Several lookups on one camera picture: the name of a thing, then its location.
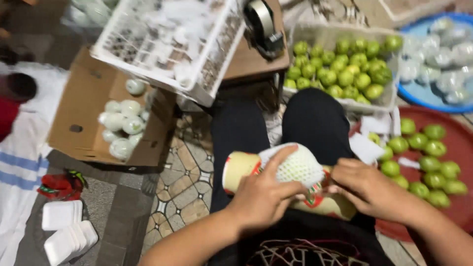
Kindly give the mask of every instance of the paper wrapper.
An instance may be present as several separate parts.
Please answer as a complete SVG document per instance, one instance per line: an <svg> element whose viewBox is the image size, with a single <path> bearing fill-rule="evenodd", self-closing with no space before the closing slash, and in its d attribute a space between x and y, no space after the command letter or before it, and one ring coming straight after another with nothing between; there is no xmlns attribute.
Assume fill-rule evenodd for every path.
<svg viewBox="0 0 473 266"><path fill-rule="evenodd" d="M258 154L251 154L241 151L234 151L229 155L223 168L222 184L225 192L233 195L240 183L241 177L249 175L259 175L263 168L261 167L261 158ZM325 179L322 182L314 184L309 189L311 197L304 201L297 200L291 204L291 208L302 210L308 213L331 216L349 221L356 214L355 206L344 196L339 194L316 195L322 187L329 184L330 172L332 167L323 166Z"/></svg>

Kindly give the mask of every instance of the black pants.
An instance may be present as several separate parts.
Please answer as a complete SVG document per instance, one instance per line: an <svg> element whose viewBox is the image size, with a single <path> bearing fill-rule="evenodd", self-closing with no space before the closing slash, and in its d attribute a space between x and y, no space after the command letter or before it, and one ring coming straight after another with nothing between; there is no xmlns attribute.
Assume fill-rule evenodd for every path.
<svg viewBox="0 0 473 266"><path fill-rule="evenodd" d="M287 105L282 120L282 142L300 143L320 164L332 166L339 158L353 158L349 130L343 108L333 97L318 89L305 89L295 94ZM222 187L223 167L228 155L233 151L259 153L270 144L263 115L254 101L227 102L213 118L211 133L215 162L210 212L214 213L225 208L231 200ZM333 218L298 210L288 210L284 218L311 223L333 222ZM372 217L358 213L350 223L375 233Z"/></svg>

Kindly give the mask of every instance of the blue stripe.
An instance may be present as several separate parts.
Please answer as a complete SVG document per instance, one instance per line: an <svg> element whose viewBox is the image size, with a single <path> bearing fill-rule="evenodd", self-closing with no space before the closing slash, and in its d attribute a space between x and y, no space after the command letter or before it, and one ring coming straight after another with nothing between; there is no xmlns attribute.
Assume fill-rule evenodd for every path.
<svg viewBox="0 0 473 266"><path fill-rule="evenodd" d="M0 161L4 162L9 165L18 166L27 170L37 172L40 167L47 168L48 167L48 160L41 160L41 163L38 163L36 160L25 159L21 157L17 157L14 155L6 154L0 151Z"/></svg>
<svg viewBox="0 0 473 266"><path fill-rule="evenodd" d="M0 171L0 182L12 186L17 186L24 190L33 190L35 186L41 185L41 177L36 177L35 181L31 181L25 180L13 174L7 174L5 172Z"/></svg>

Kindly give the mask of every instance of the hand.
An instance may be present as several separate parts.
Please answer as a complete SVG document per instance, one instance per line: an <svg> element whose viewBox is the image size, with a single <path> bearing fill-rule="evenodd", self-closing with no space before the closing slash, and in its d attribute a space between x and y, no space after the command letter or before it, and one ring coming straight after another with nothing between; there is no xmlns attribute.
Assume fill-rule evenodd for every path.
<svg viewBox="0 0 473 266"><path fill-rule="evenodd" d="M278 166L297 148L293 145L279 150L260 175L240 180L235 197L225 211L241 231L270 227L282 218L295 195L307 194L307 188L299 181L280 183L276 180Z"/></svg>
<svg viewBox="0 0 473 266"><path fill-rule="evenodd" d="M329 193L339 193L362 213L408 225L420 208L430 207L407 192L378 169L355 159L339 159L332 178L341 186L330 186Z"/></svg>

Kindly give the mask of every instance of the white basket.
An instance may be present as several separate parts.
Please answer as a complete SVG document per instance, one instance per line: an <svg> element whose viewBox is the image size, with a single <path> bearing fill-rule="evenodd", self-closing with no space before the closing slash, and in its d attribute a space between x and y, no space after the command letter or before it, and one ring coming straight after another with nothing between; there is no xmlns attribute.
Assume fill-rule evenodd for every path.
<svg viewBox="0 0 473 266"><path fill-rule="evenodd" d="M157 10L157 0L122 0L104 28L91 55L145 82L171 90L204 106L211 106L245 31L236 0L208 0L218 5L218 16L206 40L191 60L187 47L172 37L150 33L143 16ZM163 63L163 45L169 49ZM178 82L173 67L191 61L186 82Z"/></svg>
<svg viewBox="0 0 473 266"><path fill-rule="evenodd" d="M391 2L405 4L406 7L395 10ZM354 0L363 11L372 27L397 28L405 26L421 17L442 11L454 0Z"/></svg>
<svg viewBox="0 0 473 266"><path fill-rule="evenodd" d="M335 43L339 38L355 39L363 37L367 40L377 40L380 43L385 41L388 35L400 35L399 32L382 28L356 27L350 24L317 24L317 25L295 25L289 34L288 49L293 50L293 44L298 41L307 41L309 44L320 44L324 49L333 51ZM337 99L346 110L373 113L376 111L391 112L397 97L397 84L399 83L398 67L401 61L399 53L395 53L386 62L387 66L395 74L391 82L385 85L383 94L376 100L371 101L372 105L365 105L352 99ZM296 92L294 89L285 88L285 95Z"/></svg>

